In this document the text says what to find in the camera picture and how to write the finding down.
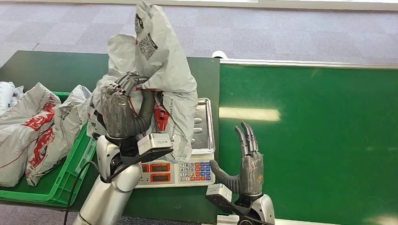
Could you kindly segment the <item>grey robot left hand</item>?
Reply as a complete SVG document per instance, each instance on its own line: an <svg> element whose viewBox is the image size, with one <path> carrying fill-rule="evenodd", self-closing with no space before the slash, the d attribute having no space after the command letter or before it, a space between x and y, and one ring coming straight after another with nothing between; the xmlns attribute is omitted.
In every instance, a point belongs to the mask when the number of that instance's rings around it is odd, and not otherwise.
<svg viewBox="0 0 398 225"><path fill-rule="evenodd" d="M140 111L131 107L130 92L149 78L127 73L100 89L102 117L111 139L124 139L148 130L153 116L154 95L150 90L140 89L142 95Z"/></svg>

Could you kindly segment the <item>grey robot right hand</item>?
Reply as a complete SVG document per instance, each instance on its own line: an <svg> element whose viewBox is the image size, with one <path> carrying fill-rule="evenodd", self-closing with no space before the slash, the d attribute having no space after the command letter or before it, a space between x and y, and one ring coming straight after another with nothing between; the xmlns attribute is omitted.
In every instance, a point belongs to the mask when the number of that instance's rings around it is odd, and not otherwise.
<svg viewBox="0 0 398 225"><path fill-rule="evenodd" d="M239 193L249 196L262 194L264 160L259 152L258 142L250 125L241 121L241 128L235 127L241 146Z"/></svg>

